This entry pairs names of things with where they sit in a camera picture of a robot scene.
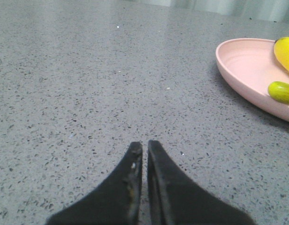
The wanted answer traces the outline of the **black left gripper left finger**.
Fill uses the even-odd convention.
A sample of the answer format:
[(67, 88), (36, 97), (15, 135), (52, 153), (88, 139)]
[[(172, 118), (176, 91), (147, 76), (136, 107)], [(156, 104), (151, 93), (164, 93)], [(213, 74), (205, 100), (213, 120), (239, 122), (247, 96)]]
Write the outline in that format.
[(132, 142), (103, 182), (80, 201), (52, 215), (49, 225), (136, 225), (142, 188), (142, 144)]

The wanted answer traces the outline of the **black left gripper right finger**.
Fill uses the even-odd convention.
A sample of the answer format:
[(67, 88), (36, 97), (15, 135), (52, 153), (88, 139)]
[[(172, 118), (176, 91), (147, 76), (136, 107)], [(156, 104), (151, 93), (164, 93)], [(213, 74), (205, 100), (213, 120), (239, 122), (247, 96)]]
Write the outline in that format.
[(148, 142), (147, 181), (153, 225), (254, 224), (246, 213), (190, 179), (158, 141)]

